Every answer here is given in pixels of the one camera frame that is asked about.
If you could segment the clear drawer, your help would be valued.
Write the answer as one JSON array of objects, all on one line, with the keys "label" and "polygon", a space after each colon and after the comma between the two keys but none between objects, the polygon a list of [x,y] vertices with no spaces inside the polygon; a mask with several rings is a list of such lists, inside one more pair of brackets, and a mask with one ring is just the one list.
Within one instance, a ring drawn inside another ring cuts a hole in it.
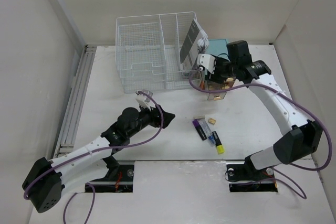
[{"label": "clear drawer", "polygon": [[227,90],[229,88],[232,88],[234,86],[234,83],[235,83],[236,79],[235,78],[232,78],[232,77],[229,77],[227,78],[224,82],[223,82],[223,85],[221,87],[222,90]]},{"label": "clear drawer", "polygon": [[212,81],[205,82],[205,90],[210,91],[210,93],[207,94],[208,101],[223,100],[226,95],[225,89],[226,86],[224,83],[216,83]]}]

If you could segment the blue cap clear pen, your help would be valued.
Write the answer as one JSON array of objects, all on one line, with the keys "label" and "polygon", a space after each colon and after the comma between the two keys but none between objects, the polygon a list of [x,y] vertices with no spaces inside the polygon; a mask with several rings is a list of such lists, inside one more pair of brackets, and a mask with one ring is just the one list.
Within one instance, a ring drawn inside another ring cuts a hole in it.
[{"label": "blue cap clear pen", "polygon": [[206,138],[211,142],[212,145],[216,145],[216,141],[213,137],[212,131],[205,119],[198,119],[197,121],[204,131]]}]

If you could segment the grey setup guide booklet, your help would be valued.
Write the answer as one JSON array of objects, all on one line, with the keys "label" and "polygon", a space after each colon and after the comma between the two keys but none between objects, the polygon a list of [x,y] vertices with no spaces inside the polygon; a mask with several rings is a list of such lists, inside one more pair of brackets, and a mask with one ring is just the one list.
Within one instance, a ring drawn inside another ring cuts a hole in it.
[{"label": "grey setup guide booklet", "polygon": [[181,70],[192,70],[198,54],[204,54],[208,47],[208,35],[194,18],[180,50]]}]

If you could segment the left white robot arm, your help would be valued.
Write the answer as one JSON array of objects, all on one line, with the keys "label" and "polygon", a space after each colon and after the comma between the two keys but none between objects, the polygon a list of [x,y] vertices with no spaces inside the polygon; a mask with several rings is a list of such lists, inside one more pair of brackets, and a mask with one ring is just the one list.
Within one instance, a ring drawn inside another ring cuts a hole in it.
[{"label": "left white robot arm", "polygon": [[130,144],[130,138],[147,126],[162,130],[175,118],[160,105],[128,107],[106,131],[89,144],[59,158],[35,161],[22,184],[24,197],[38,213],[51,209],[61,197],[81,184],[95,179],[112,180],[119,163],[113,157]]}]

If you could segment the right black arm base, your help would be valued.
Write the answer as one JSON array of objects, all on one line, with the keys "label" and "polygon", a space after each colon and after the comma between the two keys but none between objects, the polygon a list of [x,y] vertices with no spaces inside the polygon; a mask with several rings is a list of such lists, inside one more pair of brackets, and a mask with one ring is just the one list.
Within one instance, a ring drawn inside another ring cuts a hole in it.
[{"label": "right black arm base", "polygon": [[278,192],[274,169],[271,167],[256,170],[245,161],[229,161],[226,162],[224,177],[231,193]]}]

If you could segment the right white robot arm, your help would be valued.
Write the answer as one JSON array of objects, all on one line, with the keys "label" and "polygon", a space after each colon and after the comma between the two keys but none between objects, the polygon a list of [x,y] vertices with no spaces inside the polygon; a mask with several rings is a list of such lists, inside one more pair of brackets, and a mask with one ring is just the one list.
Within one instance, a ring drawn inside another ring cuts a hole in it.
[{"label": "right white robot arm", "polygon": [[276,121],[282,137],[273,146],[246,157],[244,175],[250,179],[259,176],[264,168],[292,162],[314,153],[319,145],[322,128],[298,110],[262,61],[253,61],[248,43],[244,40],[227,44],[228,59],[213,55],[198,58],[210,79],[221,82],[235,77],[254,93]]}]

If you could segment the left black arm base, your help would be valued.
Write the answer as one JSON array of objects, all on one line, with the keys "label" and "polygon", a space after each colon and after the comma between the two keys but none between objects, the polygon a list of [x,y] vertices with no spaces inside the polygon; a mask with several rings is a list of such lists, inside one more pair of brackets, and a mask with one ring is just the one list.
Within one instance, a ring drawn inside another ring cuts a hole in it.
[{"label": "left black arm base", "polygon": [[114,161],[103,178],[89,183],[97,193],[132,193],[135,161]]}]

